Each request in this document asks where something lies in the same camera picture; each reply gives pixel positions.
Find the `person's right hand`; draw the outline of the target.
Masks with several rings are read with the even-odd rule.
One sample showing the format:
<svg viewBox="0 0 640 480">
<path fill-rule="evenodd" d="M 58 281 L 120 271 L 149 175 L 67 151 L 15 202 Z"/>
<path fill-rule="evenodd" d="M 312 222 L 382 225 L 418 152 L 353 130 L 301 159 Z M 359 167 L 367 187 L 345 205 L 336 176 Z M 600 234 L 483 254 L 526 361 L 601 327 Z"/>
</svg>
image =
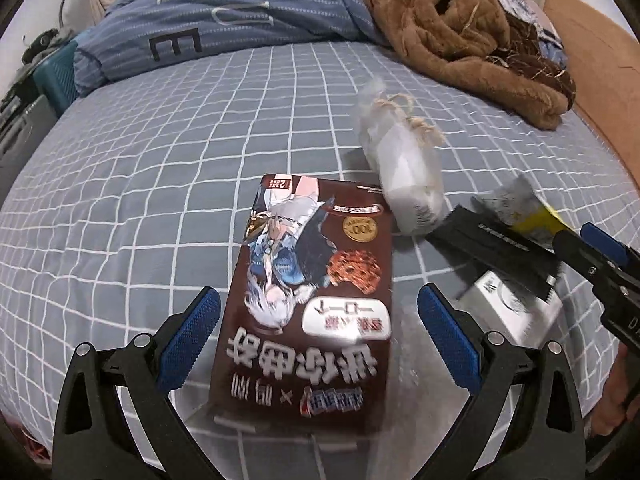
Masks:
<svg viewBox="0 0 640 480">
<path fill-rule="evenodd" d="M 633 420 L 639 411 L 639 398 L 625 405 L 631 390 L 628 368 L 629 350 L 618 345 L 617 356 L 605 381 L 601 399 L 591 414 L 590 436 L 608 436 L 627 420 Z"/>
</svg>

